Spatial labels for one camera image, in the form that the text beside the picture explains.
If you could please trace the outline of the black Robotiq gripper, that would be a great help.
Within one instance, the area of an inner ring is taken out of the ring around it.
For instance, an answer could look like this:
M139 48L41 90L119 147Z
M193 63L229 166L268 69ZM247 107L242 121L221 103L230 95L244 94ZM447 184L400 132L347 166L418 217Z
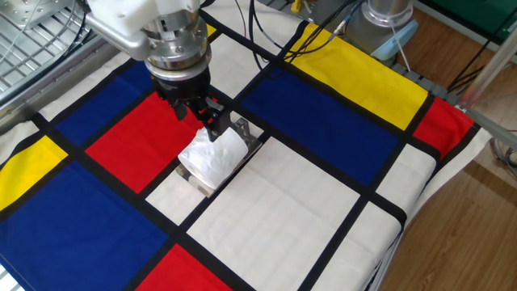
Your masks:
M188 115L188 107L177 100L196 99L194 113L207 129L209 141L214 142L230 126L230 110L216 99L208 97L211 82L209 69L193 78L182 81L166 81L151 75L153 88L159 99L174 103L173 109L178 120Z

